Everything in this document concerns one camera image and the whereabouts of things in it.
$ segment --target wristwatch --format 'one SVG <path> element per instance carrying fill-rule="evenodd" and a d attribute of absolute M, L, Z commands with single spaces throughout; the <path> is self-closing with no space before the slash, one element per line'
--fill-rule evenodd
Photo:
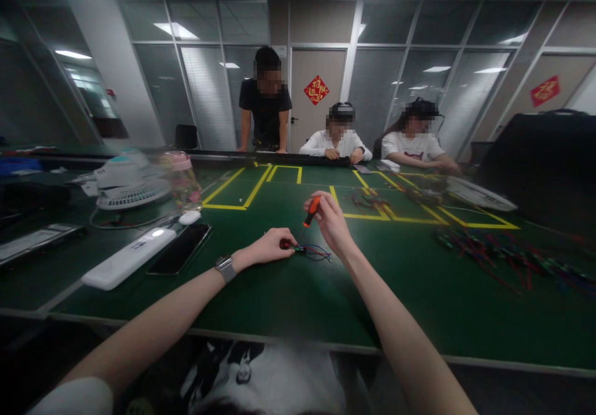
<path fill-rule="evenodd" d="M 236 277 L 236 271 L 232 266 L 232 256 L 223 256 L 215 260 L 215 269 L 222 273 L 226 283 L 230 283 Z"/>

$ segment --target screwdriver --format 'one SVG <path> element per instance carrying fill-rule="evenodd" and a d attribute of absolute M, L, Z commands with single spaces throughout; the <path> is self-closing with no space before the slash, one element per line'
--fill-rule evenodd
<path fill-rule="evenodd" d="M 302 229 L 302 233 L 300 234 L 300 238 L 298 239 L 298 246 L 300 246 L 300 240 L 302 239 L 302 235 L 304 235 L 304 231 L 307 227 L 310 227 L 310 223 L 312 222 L 313 217 L 321 208 L 321 197 L 315 197 L 310 203 L 309 213 L 306 215 L 306 220 L 304 220 L 304 229 Z"/>

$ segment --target orange screwdriver handle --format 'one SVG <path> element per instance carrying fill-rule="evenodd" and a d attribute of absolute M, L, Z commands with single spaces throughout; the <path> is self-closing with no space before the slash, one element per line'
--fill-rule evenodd
<path fill-rule="evenodd" d="M 310 203 L 309 207 L 309 214 L 306 216 L 306 220 L 304 220 L 304 227 L 310 227 L 310 223 L 312 222 L 313 217 L 321 208 L 321 197 L 315 197 Z"/>

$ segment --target door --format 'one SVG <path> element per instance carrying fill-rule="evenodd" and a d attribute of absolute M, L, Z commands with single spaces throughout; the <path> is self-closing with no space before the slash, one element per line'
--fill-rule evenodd
<path fill-rule="evenodd" d="M 339 102 L 345 49 L 292 49 L 292 118 L 291 153 L 298 153 L 313 133 L 325 129 L 329 108 Z M 320 102 L 313 102 L 304 89 L 319 76 L 329 93 Z"/>
<path fill-rule="evenodd" d="M 587 73 L 592 69 L 596 57 L 574 56 L 574 55 L 543 55 L 528 76 L 520 93 L 517 95 L 507 116 L 501 122 L 495 132 L 495 138 L 501 130 L 507 126 L 511 118 L 517 113 L 533 114 L 542 111 L 565 108 L 565 104 L 571 98 Z M 532 90 L 544 84 L 554 76 L 558 77 L 559 93 L 540 103 L 535 103 L 532 98 Z"/>

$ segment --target floor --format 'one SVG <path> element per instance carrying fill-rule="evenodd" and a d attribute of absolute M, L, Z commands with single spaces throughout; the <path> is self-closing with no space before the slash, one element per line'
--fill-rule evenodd
<path fill-rule="evenodd" d="M 21 414 L 101 342 L 101 333 L 74 323 L 0 318 L 0 341 L 0 379 L 8 383 L 2 412 Z M 367 368 L 376 371 L 369 388 L 378 413 L 395 413 L 401 396 L 388 364 L 377 357 L 358 362 L 369 362 Z M 481 415 L 596 413 L 595 379 L 462 365 L 451 369 Z"/>

